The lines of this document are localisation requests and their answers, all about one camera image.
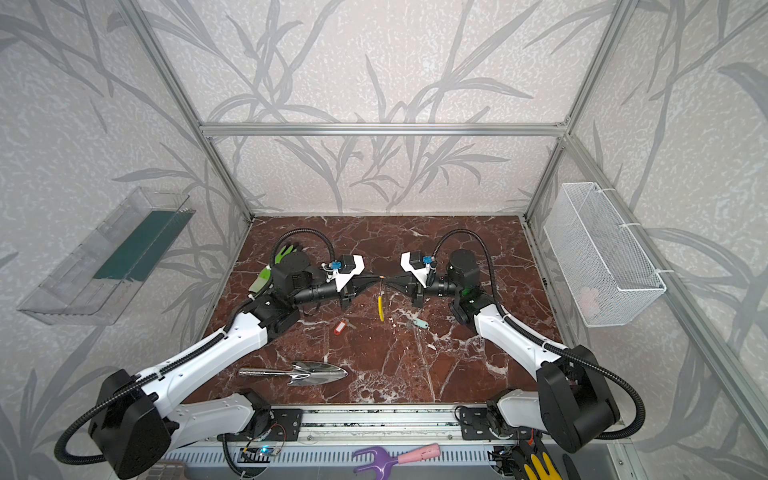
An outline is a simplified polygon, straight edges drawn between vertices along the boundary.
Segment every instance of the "transparent tray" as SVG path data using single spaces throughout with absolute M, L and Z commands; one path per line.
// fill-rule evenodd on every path
M 112 325 L 194 210 L 189 195 L 137 188 L 19 305 L 49 325 Z

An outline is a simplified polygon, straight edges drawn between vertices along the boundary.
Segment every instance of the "vent grille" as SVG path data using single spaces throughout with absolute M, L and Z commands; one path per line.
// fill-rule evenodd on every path
M 356 458 L 352 454 L 362 449 L 362 446 L 321 446 L 298 447 L 287 446 L 275 457 L 269 457 L 270 467 L 355 467 L 365 465 L 373 460 L 371 454 L 360 455 Z M 390 455 L 401 455 L 418 448 L 417 445 L 391 445 L 385 449 Z M 485 445 L 446 445 L 440 447 L 440 456 L 421 462 L 407 463 L 409 465 L 490 465 L 488 451 L 492 447 Z M 233 458 L 240 451 L 239 448 L 230 449 Z M 167 453 L 163 460 L 183 462 L 190 467 L 215 467 L 226 465 L 221 447 L 201 446 L 183 447 Z M 237 463 L 242 466 L 253 464 Z

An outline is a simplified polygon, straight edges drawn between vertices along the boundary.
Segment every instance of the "aluminum frame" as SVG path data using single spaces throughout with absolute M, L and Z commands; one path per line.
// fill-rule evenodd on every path
M 613 186 L 595 163 L 587 148 L 576 138 L 566 134 L 563 137 L 567 151 L 589 180 L 603 189 Z M 630 224 L 635 238 L 648 258 L 661 270 L 673 270 L 667 259 L 650 238 L 650 235 L 629 210 L 624 199 L 616 190 L 604 190 L 626 223 Z M 677 318 L 683 331 L 701 354 L 712 373 L 720 380 L 728 399 L 744 419 L 744 423 L 755 435 L 756 440 L 768 455 L 768 399 L 763 395 L 752 377 L 746 372 L 736 354 L 712 325 L 683 280 L 675 273 L 660 273 L 667 284 L 664 299 Z
M 422 136 L 435 137 L 559 137 L 565 124 L 349 124 L 349 123 L 215 123 L 202 124 L 209 137 L 264 136 Z
M 609 443 L 607 448 L 619 480 L 648 479 L 640 456 L 637 455 L 637 450 L 631 441 L 619 440 L 616 443 Z
M 157 37 L 155 36 L 152 27 L 149 25 L 147 17 L 138 5 L 137 0 L 116 0 L 116 2 L 123 13 L 126 25 L 136 35 L 139 45 L 144 49 L 144 53 L 149 57 L 150 62 L 155 67 L 155 70 L 157 70 L 157 74 L 163 80 L 163 83 L 165 83 L 170 96 L 179 107 L 181 116 L 184 117 L 184 120 L 187 122 L 190 132 L 197 140 L 197 143 L 200 144 L 200 148 L 206 154 L 214 171 L 224 182 L 224 186 L 230 195 L 232 195 L 234 202 L 240 208 L 245 218 L 250 220 L 251 212 L 248 203 L 245 201 L 245 197 L 237 187 L 229 169 L 221 160 L 218 151 L 200 131 L 200 119 L 192 106 L 192 102 L 184 92 L 184 89 L 181 86 L 181 81 L 170 66 L 170 61 L 160 46 L 160 42 L 157 40 Z
M 531 231 L 528 223 L 525 222 L 524 217 L 520 217 L 520 224 L 523 227 L 525 239 L 528 241 L 528 248 L 531 249 L 531 253 L 533 254 L 533 263 L 544 284 L 544 293 L 547 295 L 550 308 L 552 308 L 554 323 L 558 326 L 562 342 L 569 348 L 573 348 L 578 345 L 578 341 L 576 340 L 577 337 L 573 333 L 571 326 L 568 324 L 568 319 L 563 317 L 564 310 L 563 306 L 560 304 L 560 297 L 558 297 L 558 293 L 554 290 L 552 282 L 547 281 L 545 283 L 546 279 L 552 278 L 552 274 L 547 268 L 547 263 L 544 260 L 544 256 L 541 254 L 541 249 L 538 247 L 538 242 L 534 237 L 533 231 Z
M 639 0 L 618 0 L 616 2 L 614 11 L 611 14 L 611 20 L 608 22 L 603 39 L 598 46 L 598 51 L 595 53 L 594 58 L 592 58 L 592 62 L 587 69 L 587 74 L 584 76 L 584 81 L 581 82 L 574 103 L 571 106 L 571 110 L 565 118 L 564 124 L 566 128 L 564 134 L 573 132 L 581 114 L 584 113 L 584 109 L 587 107 L 589 99 L 594 93 L 595 87 L 597 87 L 600 82 L 603 73 L 605 73 L 608 62 L 611 60 L 611 56 L 616 50 L 616 47 L 621 40 L 621 36 L 624 34 L 624 30 L 626 30 L 629 25 L 632 12 L 634 12 L 638 2 Z M 561 139 L 558 138 L 557 147 L 552 151 L 547 167 L 541 175 L 536 190 L 534 190 L 531 202 L 528 204 L 528 209 L 525 211 L 525 218 L 530 218 L 531 215 L 533 215 L 538 202 L 541 201 L 541 195 L 544 194 L 544 190 L 549 184 L 549 180 L 560 166 L 560 160 L 562 159 L 564 150 L 560 140 Z

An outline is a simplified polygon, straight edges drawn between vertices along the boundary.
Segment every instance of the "white wire mesh basket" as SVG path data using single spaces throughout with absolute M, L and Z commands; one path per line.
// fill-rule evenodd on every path
M 626 325 L 667 290 L 595 183 L 562 184 L 544 232 L 586 326 Z

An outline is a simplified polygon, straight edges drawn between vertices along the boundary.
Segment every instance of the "wall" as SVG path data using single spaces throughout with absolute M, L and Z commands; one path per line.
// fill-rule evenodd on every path
M 358 123 L 563 121 L 614 3 L 141 0 L 204 121 Z M 553 144 L 218 139 L 272 214 L 519 213 Z
M 768 4 L 657 5 L 634 12 L 576 135 L 768 392 Z M 768 478 L 763 453 L 663 300 L 625 327 L 584 328 L 540 230 L 557 185 L 581 180 L 566 157 L 535 232 L 579 341 L 645 399 L 647 424 L 633 440 L 647 473 Z
M 53 460 L 101 380 L 190 344 L 247 225 L 107 2 L 0 5 L 0 471 L 106 478 Z M 136 186 L 185 191 L 197 212 L 113 326 L 47 326 L 16 306 Z M 72 451 L 94 452 L 87 435 Z

